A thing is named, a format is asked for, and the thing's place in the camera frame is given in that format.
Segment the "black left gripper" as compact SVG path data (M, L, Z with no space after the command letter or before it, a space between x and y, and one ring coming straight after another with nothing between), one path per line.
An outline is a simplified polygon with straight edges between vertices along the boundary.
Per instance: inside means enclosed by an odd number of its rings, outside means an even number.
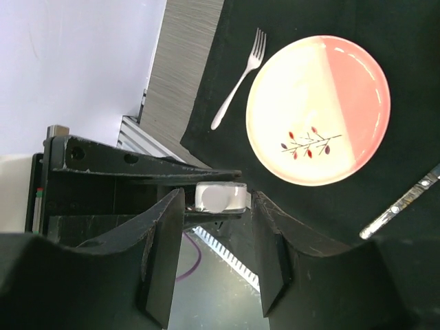
M157 202L163 179L234 181L239 170L191 166L125 151L75 135L48 137L32 156L25 231L49 235L54 217L90 217L115 223Z

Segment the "white nail polish bottle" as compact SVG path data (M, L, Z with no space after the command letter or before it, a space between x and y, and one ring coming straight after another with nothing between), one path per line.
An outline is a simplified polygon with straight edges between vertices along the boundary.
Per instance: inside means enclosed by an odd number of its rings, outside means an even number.
M242 213L247 208L247 184L202 181L195 189L195 209L211 214Z

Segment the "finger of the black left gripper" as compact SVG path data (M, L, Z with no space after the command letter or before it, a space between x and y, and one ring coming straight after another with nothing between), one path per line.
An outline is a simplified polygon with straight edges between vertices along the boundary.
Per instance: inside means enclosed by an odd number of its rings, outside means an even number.
M197 227L205 223L223 222L229 220L241 219L242 213L219 213L212 214L207 212L185 211L184 227Z

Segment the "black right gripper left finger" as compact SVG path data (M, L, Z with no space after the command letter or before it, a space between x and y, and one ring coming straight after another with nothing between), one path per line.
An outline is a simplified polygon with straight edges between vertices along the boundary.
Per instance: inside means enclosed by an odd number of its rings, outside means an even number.
M184 224L182 189L78 247L1 235L2 329L166 329Z

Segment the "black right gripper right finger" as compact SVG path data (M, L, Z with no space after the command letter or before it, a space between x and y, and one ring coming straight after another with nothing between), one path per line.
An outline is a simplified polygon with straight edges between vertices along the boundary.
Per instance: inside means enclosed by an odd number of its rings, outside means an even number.
M439 237L348 246L252 193L263 315L271 329L438 329Z

